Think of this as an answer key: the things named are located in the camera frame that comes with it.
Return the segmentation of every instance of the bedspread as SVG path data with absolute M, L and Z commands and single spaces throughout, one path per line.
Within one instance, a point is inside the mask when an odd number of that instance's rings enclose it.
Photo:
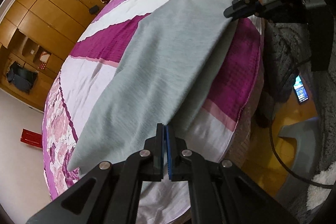
M 78 170 L 68 171 L 68 162 L 95 102 L 111 82 L 139 21 L 167 1 L 111 1 L 82 34 L 64 62 L 49 92 L 43 120 L 45 177 L 52 199 L 79 179 Z M 190 137 L 186 139 L 188 147 L 207 160 L 219 161 L 232 141 L 258 74 L 260 33 L 259 19 L 238 21 L 226 59 L 190 128 L 192 136 L 206 142 L 200 146 Z M 154 197 L 144 199 L 139 210 L 150 207 L 151 198 Z M 176 215 L 186 209 L 179 204 L 173 208 Z M 155 212 L 147 210 L 143 219 L 148 220 L 151 214 Z

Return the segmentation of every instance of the white fluffy rug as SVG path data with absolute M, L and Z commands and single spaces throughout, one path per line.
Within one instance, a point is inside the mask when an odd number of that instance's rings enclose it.
M 313 178 L 313 181 L 322 184 L 334 184 L 336 181 L 336 162 L 330 165 L 327 171 L 322 171 Z M 331 189 L 323 189 L 310 185 L 308 188 L 307 209 L 312 210 L 322 204 L 328 197 Z

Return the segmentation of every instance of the silver bolt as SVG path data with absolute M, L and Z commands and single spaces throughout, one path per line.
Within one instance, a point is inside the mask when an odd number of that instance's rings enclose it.
M 182 150 L 183 157 L 190 157 L 193 153 L 189 149 Z
M 109 169 L 110 167 L 111 167 L 111 163 L 109 163 L 108 161 L 102 161 L 99 164 L 99 168 L 102 169 L 102 170 Z
M 230 160 L 223 160 L 222 161 L 222 166 L 226 167 L 226 168 L 230 168 L 230 167 L 232 167 L 232 161 L 230 161 Z
M 140 151 L 140 156 L 141 157 L 148 157 L 151 154 L 151 152 L 147 149 L 141 150 Z

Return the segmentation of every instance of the wooden floor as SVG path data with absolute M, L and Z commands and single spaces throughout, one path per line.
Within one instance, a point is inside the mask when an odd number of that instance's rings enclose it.
M 277 113 L 272 127 L 276 150 L 282 161 L 289 167 L 292 165 L 295 156 L 296 140 L 278 138 L 278 133 L 284 125 L 294 124 L 317 116 L 312 94 L 307 85 L 305 85 L 305 88 L 309 100 L 299 105 L 294 92 L 292 92 L 287 103 Z M 268 128 L 260 128 L 254 121 L 252 122 L 250 147 L 242 170 L 268 194 L 275 196 L 285 182 L 288 173 L 272 153 L 268 132 Z

